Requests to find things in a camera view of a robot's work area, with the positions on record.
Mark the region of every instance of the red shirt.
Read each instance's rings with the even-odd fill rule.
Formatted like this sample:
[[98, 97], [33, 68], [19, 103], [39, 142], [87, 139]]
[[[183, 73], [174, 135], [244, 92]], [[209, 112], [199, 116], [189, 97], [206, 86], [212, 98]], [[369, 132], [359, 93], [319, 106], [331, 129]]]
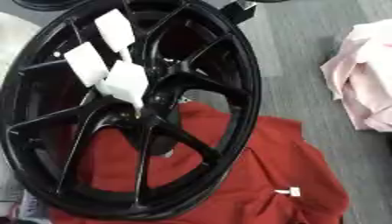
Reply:
[[[212, 146], [226, 129], [229, 116], [206, 105], [180, 105], [183, 128]], [[114, 129], [100, 132], [90, 145], [83, 167], [92, 186], [132, 191], [137, 153]], [[189, 172], [200, 162], [194, 151], [178, 144], [170, 158], [150, 162], [150, 186], [160, 186]], [[299, 186], [301, 197], [275, 190]], [[301, 137], [299, 122], [259, 117], [241, 157], [213, 195], [193, 210], [155, 224], [338, 224], [347, 209], [347, 193], [323, 155]], [[57, 224], [137, 224], [141, 221], [85, 220], [51, 211]]]

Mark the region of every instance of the black object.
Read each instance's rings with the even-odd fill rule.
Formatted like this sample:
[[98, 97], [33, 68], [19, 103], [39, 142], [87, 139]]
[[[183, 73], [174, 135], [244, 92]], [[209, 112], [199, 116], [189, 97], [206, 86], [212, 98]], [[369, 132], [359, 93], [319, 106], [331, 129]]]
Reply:
[[242, 8], [238, 2], [232, 2], [224, 6], [220, 11], [234, 24], [240, 24], [255, 15], [256, 7]]
[[[196, 0], [123, 3], [78, 4], [27, 45], [0, 93], [0, 139], [18, 179], [52, 206], [96, 219], [163, 219], [205, 200], [240, 156], [260, 107], [260, 73], [244, 35], [211, 5]], [[114, 8], [134, 25], [131, 54], [146, 69], [150, 83], [140, 119], [127, 102], [85, 88], [69, 65], [53, 56], [90, 41], [111, 67], [118, 56], [102, 41], [94, 19]], [[189, 89], [227, 98], [231, 118], [215, 148], [167, 119]], [[139, 150], [134, 192], [104, 191], [78, 179], [83, 150], [106, 128], [121, 130]], [[202, 162], [183, 177], [150, 188], [149, 146], [159, 136], [187, 144]]]
[[34, 11], [63, 11], [86, 0], [13, 0], [16, 4]]

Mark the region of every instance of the red cloth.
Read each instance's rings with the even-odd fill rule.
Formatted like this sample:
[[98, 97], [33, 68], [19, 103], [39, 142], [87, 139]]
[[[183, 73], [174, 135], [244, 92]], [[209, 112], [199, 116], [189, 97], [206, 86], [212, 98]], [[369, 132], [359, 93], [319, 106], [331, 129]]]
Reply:
[[[228, 123], [228, 115], [196, 102], [182, 104], [180, 113], [184, 129], [210, 145], [216, 144]], [[136, 153], [121, 134], [105, 130], [90, 149], [94, 149], [89, 158], [93, 186], [113, 191], [133, 189], [135, 173], [130, 165], [135, 163]], [[193, 150], [179, 144], [171, 158], [153, 158], [149, 172], [155, 178], [150, 178], [149, 184], [162, 185], [199, 162]], [[300, 198], [274, 192], [291, 186], [300, 187]], [[221, 187], [192, 211], [154, 223], [338, 224], [347, 204], [347, 194], [322, 154], [302, 139], [299, 122], [259, 117], [246, 149]], [[54, 209], [51, 215], [55, 224], [150, 223], [84, 220]]]

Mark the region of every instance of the pink cloth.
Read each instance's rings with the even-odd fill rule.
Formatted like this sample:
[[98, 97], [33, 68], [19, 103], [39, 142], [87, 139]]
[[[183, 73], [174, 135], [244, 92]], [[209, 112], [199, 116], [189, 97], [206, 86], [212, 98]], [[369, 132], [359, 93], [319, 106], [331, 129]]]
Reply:
[[357, 130], [392, 131], [392, 19], [356, 25], [321, 70]]

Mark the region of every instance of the black wheel rim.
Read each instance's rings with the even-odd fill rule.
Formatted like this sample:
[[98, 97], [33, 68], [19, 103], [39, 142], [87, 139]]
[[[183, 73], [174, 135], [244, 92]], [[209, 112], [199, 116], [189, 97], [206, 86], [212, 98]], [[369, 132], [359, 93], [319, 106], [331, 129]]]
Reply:
[[[99, 35], [93, 21], [114, 8], [121, 9], [134, 25], [136, 43], [131, 47], [132, 57], [145, 67], [150, 82], [143, 98], [146, 106], [139, 120], [123, 115], [124, 111], [133, 113], [130, 105], [85, 89], [75, 75], [70, 75], [67, 63], [53, 57], [53, 52], [65, 52], [88, 40], [99, 46], [98, 51], [112, 66], [117, 56], [101, 42], [95, 42]], [[183, 26], [196, 31], [204, 42], [186, 55], [165, 55], [169, 51], [159, 48], [160, 42], [165, 42], [165, 35], [170, 36], [170, 29], [177, 29], [172, 27]], [[219, 55], [225, 58], [220, 64], [208, 58], [218, 60]], [[220, 75], [200, 73], [200, 67], [205, 71], [220, 69]], [[67, 95], [70, 89], [72, 97]], [[222, 94], [230, 104], [230, 124], [214, 149], [166, 120], [188, 89]], [[89, 95], [95, 97], [81, 104]], [[157, 96], [164, 101], [157, 101]], [[218, 187], [249, 139], [260, 98], [260, 74], [248, 41], [209, 4], [193, 0], [89, 1], [49, 24], [15, 61], [0, 95], [2, 144], [19, 180], [53, 206], [97, 219], [163, 219], [196, 206]], [[64, 169], [48, 167], [34, 150], [50, 147], [40, 130], [47, 125], [69, 123], [76, 123], [78, 128]], [[94, 189], [75, 178], [82, 149], [91, 136], [107, 127], [121, 131], [136, 129], [135, 133], [142, 133], [133, 136], [139, 149], [134, 192]], [[151, 189], [146, 183], [149, 139], [162, 135], [194, 148], [203, 162], [170, 184]]]
[[16, 4], [33, 11], [64, 11], [81, 0], [13, 0]]

